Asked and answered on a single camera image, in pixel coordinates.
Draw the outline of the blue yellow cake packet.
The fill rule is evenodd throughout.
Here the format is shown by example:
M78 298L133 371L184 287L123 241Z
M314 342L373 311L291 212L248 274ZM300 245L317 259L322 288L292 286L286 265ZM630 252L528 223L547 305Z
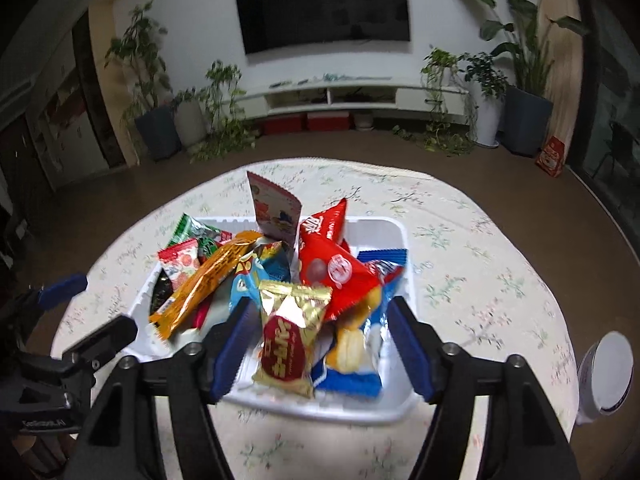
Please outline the blue yellow cake packet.
M405 248L364 250L358 260L378 284L334 324L334 338L311 370L312 385L326 392L374 399L382 391L380 359L387 307L408 263Z

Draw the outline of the gold red snack packet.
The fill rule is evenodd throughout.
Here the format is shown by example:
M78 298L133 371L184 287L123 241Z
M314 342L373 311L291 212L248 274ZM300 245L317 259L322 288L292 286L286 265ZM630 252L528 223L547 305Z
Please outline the gold red snack packet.
M261 281L262 351L253 376L258 384L311 398L314 342L321 330L332 289Z

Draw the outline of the orange snack packet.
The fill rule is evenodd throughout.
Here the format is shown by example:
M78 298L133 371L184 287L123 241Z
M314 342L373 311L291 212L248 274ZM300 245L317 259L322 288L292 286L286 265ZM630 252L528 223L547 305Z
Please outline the orange snack packet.
M257 231L242 231L218 248L160 307L149 317L160 339L167 340L189 315L227 278L240 259L262 237Z

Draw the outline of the black gold snack packet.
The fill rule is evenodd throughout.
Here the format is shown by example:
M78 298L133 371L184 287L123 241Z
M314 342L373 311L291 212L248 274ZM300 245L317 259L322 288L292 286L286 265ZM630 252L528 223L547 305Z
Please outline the black gold snack packet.
M174 288L164 269L160 269L153 289L149 306L149 315L154 314L174 293Z

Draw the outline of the blue panda snack bag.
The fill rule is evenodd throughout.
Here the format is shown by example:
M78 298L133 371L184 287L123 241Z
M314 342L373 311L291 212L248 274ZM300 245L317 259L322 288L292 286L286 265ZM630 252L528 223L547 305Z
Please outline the blue panda snack bag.
M231 284L230 310L243 298L248 298L260 309L259 284L262 281L291 281L288 255L280 240L258 245L240 259Z

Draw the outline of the large red snack bag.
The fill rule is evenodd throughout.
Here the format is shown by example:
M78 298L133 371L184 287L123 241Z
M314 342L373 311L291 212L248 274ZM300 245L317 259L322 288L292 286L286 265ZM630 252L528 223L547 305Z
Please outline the large red snack bag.
M299 226L299 278L304 285L326 286L331 300L324 322L350 316L358 327L381 303L382 284L375 272L344 245L347 200L307 217Z

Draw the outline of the green white snack packet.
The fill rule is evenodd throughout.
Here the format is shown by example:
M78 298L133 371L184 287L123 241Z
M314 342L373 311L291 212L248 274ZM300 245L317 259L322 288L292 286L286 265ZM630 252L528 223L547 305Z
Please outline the green white snack packet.
M183 214L175 228L174 234L168 243L168 247L180 244L186 240L198 242L198 260L206 261L218 248L232 240L233 235L216 226L209 226L199 222L188 214Z

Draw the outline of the pink snack packet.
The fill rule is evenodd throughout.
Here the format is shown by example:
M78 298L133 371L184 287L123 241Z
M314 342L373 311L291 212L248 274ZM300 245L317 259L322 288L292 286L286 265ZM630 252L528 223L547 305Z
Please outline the pink snack packet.
M262 234L293 247L302 204L291 192L259 174L247 171L246 176Z

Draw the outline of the white red snack packet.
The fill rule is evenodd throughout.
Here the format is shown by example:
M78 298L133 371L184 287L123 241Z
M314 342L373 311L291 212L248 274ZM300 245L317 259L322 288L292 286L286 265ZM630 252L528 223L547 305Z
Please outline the white red snack packet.
M196 308L195 315L193 318L192 327L196 330L200 330L206 321L206 316L208 315L208 311L210 309L210 305L212 304L213 296L209 295L206 297L200 305Z

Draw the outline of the red checkered nut packet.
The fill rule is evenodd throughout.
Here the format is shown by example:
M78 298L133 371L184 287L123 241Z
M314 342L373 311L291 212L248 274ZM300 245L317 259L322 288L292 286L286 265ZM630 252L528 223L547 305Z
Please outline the red checkered nut packet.
M189 238L184 242L169 246L158 252L157 257L172 288L177 290L200 267L198 240Z

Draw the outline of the floral white tablecloth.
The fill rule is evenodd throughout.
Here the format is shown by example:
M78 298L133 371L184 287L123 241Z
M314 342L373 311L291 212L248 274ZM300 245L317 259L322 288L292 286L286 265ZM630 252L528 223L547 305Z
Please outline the floral white tablecloth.
M570 335L552 291L486 212L428 174L329 159L282 159L252 166L287 188L305 214L347 200L353 216L390 217L409 239L416 314L440 338L474 356L527 360L565 431L578 409ZM247 171L238 168L183 193L140 220L96 260L87 290L68 306L52 344L58 356L125 312L156 253L183 214L248 217ZM212 416L239 479L405 479L433 414L417 405L398 424L356 427L270 415L221 403Z

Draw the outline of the wooden cabinet shelf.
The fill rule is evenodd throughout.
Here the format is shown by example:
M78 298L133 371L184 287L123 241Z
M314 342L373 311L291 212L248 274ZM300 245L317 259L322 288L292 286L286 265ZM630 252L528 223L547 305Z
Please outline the wooden cabinet shelf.
M30 95L27 123L51 188L126 165L100 87L88 12L44 64Z

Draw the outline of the left dark potted plant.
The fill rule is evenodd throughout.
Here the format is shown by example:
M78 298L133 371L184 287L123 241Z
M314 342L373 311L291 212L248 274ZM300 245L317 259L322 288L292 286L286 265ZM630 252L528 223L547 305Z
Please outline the left dark potted plant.
M152 18L153 1L137 4L129 12L129 25L111 39L104 66L117 63L131 80L131 104L122 113L128 129L140 136L153 162L171 158L181 148L174 113L168 104L171 83L160 44L166 27Z

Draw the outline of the white round stool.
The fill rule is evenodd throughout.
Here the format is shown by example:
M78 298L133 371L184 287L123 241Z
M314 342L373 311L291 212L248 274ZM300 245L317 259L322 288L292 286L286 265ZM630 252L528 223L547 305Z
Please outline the white round stool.
M627 399L634 378L634 354L629 340L612 330L593 344L578 370L578 426L611 416Z

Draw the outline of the white potted plant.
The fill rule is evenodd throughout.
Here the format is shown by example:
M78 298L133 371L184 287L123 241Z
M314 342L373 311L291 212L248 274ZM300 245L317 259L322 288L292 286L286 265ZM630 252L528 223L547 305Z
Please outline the white potted plant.
M191 162L209 162L229 154L254 148L257 133L250 126L239 99L246 92L240 87L242 72L236 64L212 63L205 74L207 84L202 88L180 90L170 101L177 117L183 103L195 104L205 122L206 135L186 150Z

